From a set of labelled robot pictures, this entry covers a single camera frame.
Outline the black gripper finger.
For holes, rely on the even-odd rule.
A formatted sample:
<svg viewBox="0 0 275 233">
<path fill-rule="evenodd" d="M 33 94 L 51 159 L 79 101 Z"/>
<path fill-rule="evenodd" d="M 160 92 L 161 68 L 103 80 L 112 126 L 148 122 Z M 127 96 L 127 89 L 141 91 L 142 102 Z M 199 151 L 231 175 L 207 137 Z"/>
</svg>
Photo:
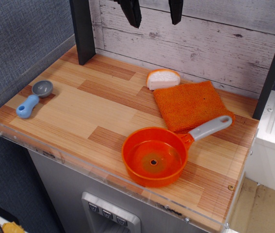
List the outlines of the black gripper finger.
<svg viewBox="0 0 275 233">
<path fill-rule="evenodd" d="M 139 28 L 142 15 L 140 10 L 140 4 L 138 0 L 115 0 L 120 6 L 125 14 L 128 22 L 134 28 Z"/>
<path fill-rule="evenodd" d="M 184 0 L 169 0 L 170 14 L 173 25 L 181 21 Z"/>
</svg>

